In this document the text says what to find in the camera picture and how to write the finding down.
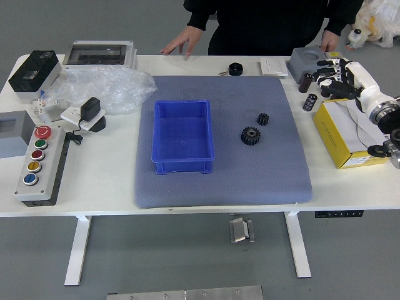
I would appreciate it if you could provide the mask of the person's right hand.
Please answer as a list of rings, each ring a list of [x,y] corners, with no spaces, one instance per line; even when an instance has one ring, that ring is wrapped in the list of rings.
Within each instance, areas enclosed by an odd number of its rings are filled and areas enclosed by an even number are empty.
[[[184,45],[187,45],[186,52],[184,55],[190,57],[199,42],[203,31],[196,27],[186,26],[184,30],[174,38],[169,44],[160,50],[163,55],[171,54],[176,48],[179,49],[179,53],[182,54],[184,51]]]

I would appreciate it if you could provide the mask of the person's left hand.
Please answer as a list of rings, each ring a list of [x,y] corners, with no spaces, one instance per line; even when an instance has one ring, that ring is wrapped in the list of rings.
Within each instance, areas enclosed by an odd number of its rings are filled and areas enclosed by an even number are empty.
[[[339,36],[331,31],[324,30],[321,38],[320,49],[322,52],[333,52],[339,42]]]

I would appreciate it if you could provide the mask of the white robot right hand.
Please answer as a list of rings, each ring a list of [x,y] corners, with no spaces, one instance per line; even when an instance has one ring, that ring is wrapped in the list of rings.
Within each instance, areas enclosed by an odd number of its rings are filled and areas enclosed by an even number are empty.
[[[317,65],[320,68],[313,78],[324,94],[355,99],[359,109],[366,114],[398,105],[393,97],[381,92],[377,82],[359,62],[341,58],[319,61]]]

